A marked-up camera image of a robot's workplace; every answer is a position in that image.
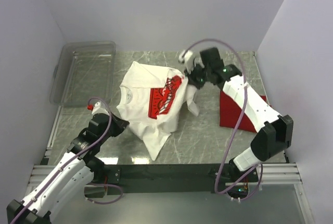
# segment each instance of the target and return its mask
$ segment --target robotic arm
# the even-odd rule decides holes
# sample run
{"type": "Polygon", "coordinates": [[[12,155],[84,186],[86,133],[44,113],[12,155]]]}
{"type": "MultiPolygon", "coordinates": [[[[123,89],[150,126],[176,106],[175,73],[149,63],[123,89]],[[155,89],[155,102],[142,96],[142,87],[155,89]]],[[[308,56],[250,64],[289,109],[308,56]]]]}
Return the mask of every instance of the robotic arm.
{"type": "Polygon", "coordinates": [[[61,161],[44,179],[44,181],[21,202],[13,200],[7,206],[7,219],[11,223],[13,219],[23,210],[21,216],[15,223],[17,224],[48,224],[51,223],[62,207],[72,199],[78,191],[94,181],[103,181],[105,175],[104,163],[95,157],[101,145],[110,137],[121,134],[129,125],[128,121],[122,120],[112,115],[112,121],[107,134],[92,149],[83,153],[79,157],[73,157],[93,144],[105,132],[109,122],[109,112],[103,108],[100,102],[96,103],[92,109],[93,117],[87,128],[83,129],[76,137],[63,155],[61,161]],[[71,160],[64,168],[63,164],[71,160]],[[36,197],[43,188],[43,193],[36,197]]]}
{"type": "Polygon", "coordinates": [[[244,84],[240,70],[233,64],[225,66],[216,47],[201,51],[200,57],[191,51],[187,51],[185,55],[182,52],[178,61],[186,67],[184,72],[189,84],[200,89],[206,82],[211,82],[231,97],[240,108],[243,107],[244,89],[247,88],[245,114],[253,123],[257,135],[248,149],[229,162],[234,166],[235,177],[238,178],[252,166],[290,147],[293,130],[291,117],[282,116],[269,107],[247,82],[244,84]]]}

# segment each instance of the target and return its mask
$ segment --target white t-shirt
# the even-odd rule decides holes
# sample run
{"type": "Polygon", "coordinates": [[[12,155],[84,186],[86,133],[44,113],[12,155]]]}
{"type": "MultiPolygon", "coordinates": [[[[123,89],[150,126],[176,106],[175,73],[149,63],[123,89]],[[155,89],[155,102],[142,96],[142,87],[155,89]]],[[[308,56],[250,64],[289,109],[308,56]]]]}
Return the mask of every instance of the white t-shirt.
{"type": "Polygon", "coordinates": [[[134,61],[120,85],[117,106],[122,119],[144,141],[152,160],[156,160],[171,132],[176,131],[181,106],[195,116],[197,89],[179,70],[170,67],[139,64],[134,61]]]}

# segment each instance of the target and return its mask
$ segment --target clear plastic container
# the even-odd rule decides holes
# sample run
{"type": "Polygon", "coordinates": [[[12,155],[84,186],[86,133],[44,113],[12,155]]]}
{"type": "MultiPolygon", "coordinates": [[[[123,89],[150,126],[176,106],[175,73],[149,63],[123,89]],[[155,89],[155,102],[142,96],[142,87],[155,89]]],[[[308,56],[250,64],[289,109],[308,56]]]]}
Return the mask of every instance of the clear plastic container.
{"type": "Polygon", "coordinates": [[[109,103],[115,54],[114,42],[66,44],[54,71],[51,103],[83,107],[92,96],[99,96],[109,103]]]}

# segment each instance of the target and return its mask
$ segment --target marble surface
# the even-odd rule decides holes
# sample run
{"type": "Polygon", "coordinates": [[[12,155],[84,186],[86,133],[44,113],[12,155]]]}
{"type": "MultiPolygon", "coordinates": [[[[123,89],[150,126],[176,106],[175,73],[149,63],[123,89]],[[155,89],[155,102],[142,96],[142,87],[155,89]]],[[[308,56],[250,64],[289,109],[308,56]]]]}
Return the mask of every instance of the marble surface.
{"type": "MultiPolygon", "coordinates": [[[[239,66],[233,54],[222,51],[220,54],[226,65],[233,63],[239,66]]],[[[177,52],[117,52],[110,103],[113,113],[119,116],[116,109],[120,101],[119,85],[133,61],[183,70],[177,61],[177,56],[177,52]]],[[[245,63],[249,84],[258,94],[264,95],[265,90],[254,53],[240,52],[240,56],[245,63]]],[[[98,75],[100,72],[98,66],[85,67],[85,70],[89,72],[89,77],[93,74],[98,75]]],[[[144,143],[129,129],[126,129],[117,138],[105,142],[97,157],[106,164],[220,163],[232,129],[219,126],[219,94],[219,89],[208,83],[198,92],[196,98],[196,103],[200,107],[198,117],[193,116],[184,104],[180,112],[178,129],[169,137],[156,161],[150,159],[144,143]]],[[[49,165],[59,162],[70,142],[87,126],[90,119],[90,112],[86,108],[61,109],[58,127],[52,141],[49,165]]],[[[254,133],[239,130],[236,133],[227,161],[248,148],[254,136],[254,133]]],[[[267,162],[285,163],[286,161],[281,153],[267,162]]]]}

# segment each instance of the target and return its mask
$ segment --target red cloth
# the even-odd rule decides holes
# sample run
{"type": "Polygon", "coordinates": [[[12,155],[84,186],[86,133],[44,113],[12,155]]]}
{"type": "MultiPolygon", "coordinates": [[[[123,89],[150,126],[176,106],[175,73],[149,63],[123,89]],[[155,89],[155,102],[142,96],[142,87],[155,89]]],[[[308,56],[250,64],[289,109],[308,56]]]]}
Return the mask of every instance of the red cloth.
{"type": "MultiPolygon", "coordinates": [[[[266,96],[260,96],[266,102],[266,96]]],[[[237,103],[235,103],[229,96],[227,96],[224,92],[220,92],[220,126],[227,128],[234,128],[236,126],[238,117],[241,113],[241,108],[238,107],[237,103]]],[[[255,128],[250,121],[250,119],[244,114],[239,128],[240,130],[254,132],[255,128]]]]}

